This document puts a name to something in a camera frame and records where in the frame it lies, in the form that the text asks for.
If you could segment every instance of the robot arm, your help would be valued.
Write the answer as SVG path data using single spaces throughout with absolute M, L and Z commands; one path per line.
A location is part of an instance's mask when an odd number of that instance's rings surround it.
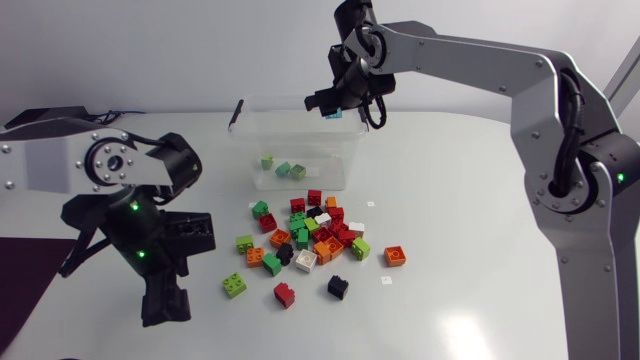
M 571 359 L 637 359 L 635 232 L 640 148 L 606 98 L 560 52 L 454 38 L 417 22 L 378 24 L 370 1 L 334 14 L 343 43 L 333 87 L 305 100 L 323 115 L 360 108 L 386 121 L 394 73 L 419 73 L 512 98 L 511 137 L 538 227 L 556 248 Z M 382 113 L 372 121 L 372 101 Z

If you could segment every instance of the red block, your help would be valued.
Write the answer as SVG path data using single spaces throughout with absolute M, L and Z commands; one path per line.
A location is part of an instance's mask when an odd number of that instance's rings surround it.
M 338 240 L 342 243 L 344 247 L 351 247 L 351 244 L 356 239 L 356 232 L 351 230 L 343 230 L 340 231 L 338 236 Z
M 278 227 L 278 224 L 276 224 L 276 219 L 274 219 L 271 213 L 260 216 L 260 218 L 258 218 L 258 221 L 260 222 L 262 233 L 268 233 L 269 231 L 273 231 Z
M 307 194 L 307 203 L 309 206 L 320 206 L 320 204 L 322 204 L 322 191 L 309 190 Z
M 304 212 L 304 198 L 299 199 L 291 199 L 289 201 L 291 203 L 291 213 L 295 214 L 297 212 Z
M 278 284 L 278 286 L 273 289 L 273 294 L 285 309 L 288 309 L 289 306 L 291 306 L 291 304 L 293 304 L 293 302 L 296 300 L 296 293 L 293 290 L 289 289 L 289 285 L 285 283 Z

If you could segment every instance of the green block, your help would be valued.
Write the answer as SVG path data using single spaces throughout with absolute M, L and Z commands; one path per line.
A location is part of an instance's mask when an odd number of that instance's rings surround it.
M 302 165 L 296 164 L 294 167 L 291 168 L 290 174 L 292 178 L 296 180 L 302 180 L 304 179 L 304 176 L 307 175 L 307 168 L 305 168 Z
M 271 276 L 276 276 L 282 269 L 282 265 L 280 265 L 280 259 L 275 257 L 273 254 L 267 254 L 262 257 L 262 266 L 271 274 Z
M 298 230 L 298 236 L 296 237 L 296 247 L 298 250 L 309 250 L 309 230 Z
M 247 284 L 242 280 L 242 276 L 238 273 L 233 273 L 222 282 L 224 289 L 227 290 L 230 298 L 238 296 L 243 291 L 247 290 Z
M 367 244 L 362 238 L 356 238 L 351 244 L 351 252 L 358 258 L 358 260 L 362 261 L 369 256 L 369 251 L 371 247 Z
M 285 161 L 284 164 L 276 168 L 276 175 L 278 175 L 279 177 L 285 177 L 287 176 L 287 174 L 289 174 L 289 170 L 291 170 L 291 165 L 289 165 L 289 163 Z
M 269 206 L 267 206 L 266 202 L 260 200 L 253 208 L 251 208 L 251 213 L 253 214 L 253 218 L 257 220 L 260 216 L 264 216 L 269 213 Z
M 318 225 L 318 223 L 314 218 L 304 219 L 304 225 L 307 227 L 307 229 L 309 229 L 309 232 L 311 232 L 312 234 L 320 228 L 320 226 Z
M 236 238 L 236 247 L 238 248 L 238 253 L 246 253 L 248 249 L 253 248 L 253 236 L 238 236 Z

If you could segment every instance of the building block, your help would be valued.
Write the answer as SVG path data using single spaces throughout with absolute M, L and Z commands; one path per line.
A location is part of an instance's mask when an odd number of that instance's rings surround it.
M 269 238 L 269 243 L 275 248 L 279 248 L 280 245 L 291 241 L 291 235 L 288 232 L 276 229 L 276 231 Z
M 278 177 L 285 177 L 289 175 L 290 170 L 291 170 L 291 165 L 289 165 L 289 163 L 285 161 L 284 163 L 282 163 L 280 166 L 276 168 L 276 175 L 278 175 Z
M 384 258 L 388 266 L 400 266 L 407 262 L 407 257 L 402 251 L 402 246 L 394 246 L 384 249 Z
M 247 250 L 247 266 L 258 267 L 262 265 L 262 257 L 264 256 L 263 248 L 253 248 Z
M 331 223 L 331 216 L 327 213 L 322 213 L 320 216 L 315 217 L 316 223 L 321 227 L 328 227 Z
M 309 229 L 309 232 L 312 234 L 320 228 L 320 226 L 318 226 L 318 224 L 313 218 L 304 219 L 304 225 L 307 227 L 307 229 Z
M 251 208 L 251 213 L 253 214 L 253 218 L 258 220 L 260 216 L 264 216 L 269 213 L 269 207 L 266 202 L 260 200 L 253 206 L 253 208 Z
M 349 282 L 347 280 L 340 279 L 338 275 L 333 275 L 331 277 L 331 280 L 329 280 L 329 286 L 327 287 L 329 293 L 340 300 L 344 299 L 344 296 L 347 294 L 348 289 Z
M 247 249 L 251 249 L 253 247 L 253 236 L 245 235 L 238 236 L 236 238 L 236 248 L 238 248 L 238 254 L 244 254 L 247 252 Z
M 242 276 L 238 273 L 233 273 L 231 276 L 224 279 L 224 281 L 222 281 L 222 285 L 224 286 L 224 289 L 227 290 L 229 297 L 232 299 L 247 290 L 247 284 L 245 284 Z
M 309 190 L 307 192 L 307 204 L 309 206 L 320 206 L 322 204 L 322 191 Z
M 273 166 L 273 155 L 264 154 L 260 159 L 260 164 L 262 165 L 262 170 L 269 170 Z
M 318 255 L 318 264 L 324 265 L 331 261 L 331 250 L 327 244 L 323 242 L 316 243 L 313 246 L 313 253 Z
M 313 267 L 316 265 L 317 260 L 318 255 L 312 253 L 309 250 L 302 250 L 300 251 L 300 255 L 298 255 L 298 258 L 296 259 L 296 267 L 306 272 L 311 272 L 311 270 L 313 270 Z
M 280 264 L 280 259 L 278 259 L 273 254 L 266 254 L 262 257 L 262 266 L 271 274 L 271 276 L 276 276 L 282 270 L 282 265 Z
M 296 293 L 289 289 L 289 285 L 285 283 L 280 283 L 278 286 L 273 288 L 273 294 L 285 309 L 288 309 L 296 300 Z
M 280 264 L 282 264 L 282 266 L 289 265 L 291 258 L 293 258 L 293 246 L 289 243 L 280 245 L 278 252 L 276 253 L 276 257 L 280 259 Z
M 296 235 L 296 247 L 298 250 L 306 250 L 309 248 L 309 230 L 300 229 Z
M 362 223 L 349 223 L 349 230 L 355 231 L 356 237 L 364 239 L 364 224 Z
M 305 168 L 300 164 L 296 164 L 294 167 L 291 168 L 289 175 L 291 175 L 291 177 L 296 180 L 302 180 L 307 175 L 307 168 Z
M 343 230 L 338 234 L 338 239 L 340 243 L 345 248 L 350 248 L 353 241 L 356 239 L 356 232 L 351 230 Z
M 344 246 L 340 243 L 340 241 L 338 241 L 333 236 L 327 239 L 327 241 L 325 241 L 324 244 L 326 244 L 327 247 L 329 248 L 329 251 L 331 251 L 331 260 L 337 258 L 338 255 L 342 253 L 342 250 L 344 250 Z
M 351 245 L 351 252 L 360 261 L 366 259 L 367 256 L 369 256 L 370 251 L 371 247 L 364 240 L 362 240 L 361 237 L 356 238 Z

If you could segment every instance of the white block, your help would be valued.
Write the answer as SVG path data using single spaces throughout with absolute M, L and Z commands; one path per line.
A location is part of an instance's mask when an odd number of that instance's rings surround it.
M 296 259 L 296 267 L 306 272 L 311 272 L 316 265 L 316 260 L 318 260 L 318 255 L 309 250 L 302 250 Z

